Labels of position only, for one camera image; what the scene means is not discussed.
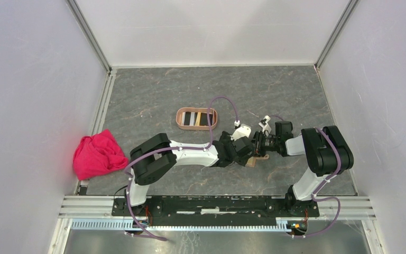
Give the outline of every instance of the black cable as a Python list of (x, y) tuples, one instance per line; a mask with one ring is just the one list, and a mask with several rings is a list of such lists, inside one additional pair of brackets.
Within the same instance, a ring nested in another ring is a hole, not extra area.
[(128, 186), (128, 185), (125, 185), (124, 187), (121, 187), (120, 189), (118, 189), (118, 190), (114, 193), (114, 195), (113, 195), (113, 200), (114, 200), (114, 203), (116, 203), (117, 206), (119, 206), (119, 203), (117, 202), (117, 199), (116, 199), (116, 193), (118, 193), (118, 192), (120, 192), (121, 190), (125, 189), (127, 186)]

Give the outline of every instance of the fabric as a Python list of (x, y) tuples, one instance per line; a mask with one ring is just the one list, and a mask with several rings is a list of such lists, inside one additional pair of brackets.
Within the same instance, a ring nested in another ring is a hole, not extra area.
[(127, 165), (128, 159), (109, 130), (83, 137), (72, 162), (79, 180), (106, 175)]

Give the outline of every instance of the marble surface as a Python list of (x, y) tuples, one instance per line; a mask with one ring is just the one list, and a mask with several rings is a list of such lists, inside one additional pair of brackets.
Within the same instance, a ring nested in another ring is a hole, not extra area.
[[(178, 128), (175, 116), (181, 107), (207, 107), (211, 98), (225, 95), (238, 108), (242, 123), (259, 129), (266, 114), (291, 121), (294, 134), (302, 128), (333, 124), (326, 97), (313, 67), (191, 67), (119, 69), (105, 118), (109, 129), (128, 156), (140, 143), (160, 132), (186, 143), (209, 141), (208, 131)], [(213, 105), (219, 114), (214, 129), (232, 133), (235, 114), (230, 103), (219, 99)], [(305, 156), (282, 158), (270, 153), (269, 160), (254, 168), (237, 164), (226, 168), (176, 166), (152, 184), (150, 195), (283, 195), (307, 168)], [(88, 195), (112, 195), (126, 185), (121, 171), (92, 178)], [(348, 172), (334, 178), (323, 195), (354, 195)]]

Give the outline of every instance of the robotic arm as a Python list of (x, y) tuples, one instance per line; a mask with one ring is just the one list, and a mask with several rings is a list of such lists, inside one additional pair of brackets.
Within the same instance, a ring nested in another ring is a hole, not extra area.
[[(317, 186), (337, 168), (337, 160), (330, 146), (315, 129), (303, 129), (301, 135), (294, 138), (291, 122), (275, 122), (275, 134), (271, 134), (270, 120), (266, 116), (260, 121), (261, 131), (256, 131), (253, 139), (248, 137), (251, 128), (242, 124), (233, 134), (223, 131), (220, 139), (209, 144), (186, 144), (169, 140), (165, 133), (160, 133), (145, 141), (130, 152), (131, 160), (135, 160), (153, 150), (179, 147), (177, 150), (151, 155), (136, 163), (131, 173), (134, 184), (130, 187), (132, 206), (141, 205), (146, 201), (149, 185), (158, 181), (169, 169), (177, 165), (201, 165), (206, 167), (226, 167), (232, 163), (245, 166), (250, 157), (263, 157), (267, 152), (276, 151), (281, 156), (298, 156), (306, 154), (308, 169), (301, 179), (290, 186), (285, 195), (288, 211), (296, 207), (312, 204), (311, 194)], [(336, 126), (324, 127), (329, 139), (337, 149), (340, 160), (340, 172), (350, 169), (354, 164), (353, 154)]]

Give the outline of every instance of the wall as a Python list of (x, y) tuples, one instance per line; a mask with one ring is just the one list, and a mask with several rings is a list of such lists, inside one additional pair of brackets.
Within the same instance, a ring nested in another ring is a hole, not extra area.
[(113, 66), (313, 64), (348, 0), (77, 0)]
[(360, 1), (321, 80), (388, 253), (406, 253), (406, 1)]
[(0, 0), (0, 253), (46, 253), (105, 71), (65, 1)]

